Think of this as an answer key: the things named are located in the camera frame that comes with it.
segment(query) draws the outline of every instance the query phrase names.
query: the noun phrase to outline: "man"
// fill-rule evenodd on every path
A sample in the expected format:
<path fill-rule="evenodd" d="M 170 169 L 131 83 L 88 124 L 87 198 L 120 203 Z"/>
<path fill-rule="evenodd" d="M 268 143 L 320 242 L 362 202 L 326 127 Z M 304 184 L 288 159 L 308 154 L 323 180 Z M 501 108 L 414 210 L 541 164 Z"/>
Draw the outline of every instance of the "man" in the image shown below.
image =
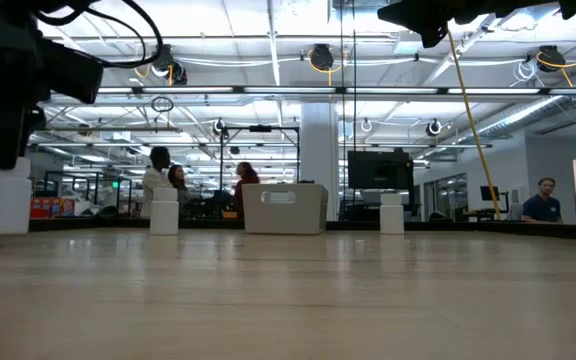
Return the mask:
<path fill-rule="evenodd" d="M 550 195 L 555 190 L 556 182 L 553 178 L 539 180 L 539 194 L 524 203 L 521 220 L 529 223 L 559 223 L 561 218 L 561 205 L 559 200 Z"/>
<path fill-rule="evenodd" d="M 150 152 L 152 167 L 144 174 L 144 205 L 141 209 L 141 217 L 150 217 L 150 205 L 156 188 L 172 188 L 168 178 L 161 173 L 163 169 L 170 167 L 170 153 L 165 147 L 154 147 Z"/>

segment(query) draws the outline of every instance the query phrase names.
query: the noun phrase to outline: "table surface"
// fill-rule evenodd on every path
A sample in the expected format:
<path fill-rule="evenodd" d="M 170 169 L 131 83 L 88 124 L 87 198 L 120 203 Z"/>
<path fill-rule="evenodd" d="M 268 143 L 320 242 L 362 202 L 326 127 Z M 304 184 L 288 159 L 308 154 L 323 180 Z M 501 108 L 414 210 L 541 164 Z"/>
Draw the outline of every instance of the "table surface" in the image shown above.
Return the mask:
<path fill-rule="evenodd" d="M 0 359 L 576 359 L 576 240 L 0 237 Z"/>

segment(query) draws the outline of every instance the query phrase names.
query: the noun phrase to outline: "computer monitor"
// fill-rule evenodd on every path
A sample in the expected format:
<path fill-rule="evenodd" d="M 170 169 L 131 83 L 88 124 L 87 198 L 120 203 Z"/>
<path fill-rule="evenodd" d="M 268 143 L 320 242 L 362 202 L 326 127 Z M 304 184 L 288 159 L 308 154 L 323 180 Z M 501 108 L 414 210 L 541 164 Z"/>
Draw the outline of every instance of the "computer monitor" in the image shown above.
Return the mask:
<path fill-rule="evenodd" d="M 495 191 L 495 197 L 497 198 L 496 200 L 499 201 L 499 188 L 495 186 L 493 187 L 493 190 Z M 490 187 L 488 186 L 481 187 L 481 200 L 492 201 L 492 196 L 490 194 Z"/>
<path fill-rule="evenodd" d="M 413 161 L 404 152 L 348 152 L 348 185 L 352 189 L 408 190 Z"/>

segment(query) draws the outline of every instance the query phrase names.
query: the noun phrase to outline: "person in red shirt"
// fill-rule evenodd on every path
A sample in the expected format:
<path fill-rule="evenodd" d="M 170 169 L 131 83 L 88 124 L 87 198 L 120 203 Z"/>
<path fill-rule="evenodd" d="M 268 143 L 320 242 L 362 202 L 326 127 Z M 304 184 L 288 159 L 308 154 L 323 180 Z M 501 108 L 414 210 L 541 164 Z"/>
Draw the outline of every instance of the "person in red shirt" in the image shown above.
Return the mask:
<path fill-rule="evenodd" d="M 244 193 L 242 185 L 244 184 L 259 184 L 259 176 L 257 172 L 252 168 L 249 162 L 240 162 L 237 165 L 237 175 L 241 177 L 241 180 L 237 183 L 235 188 L 235 200 L 237 201 L 237 217 L 239 219 L 244 218 Z"/>

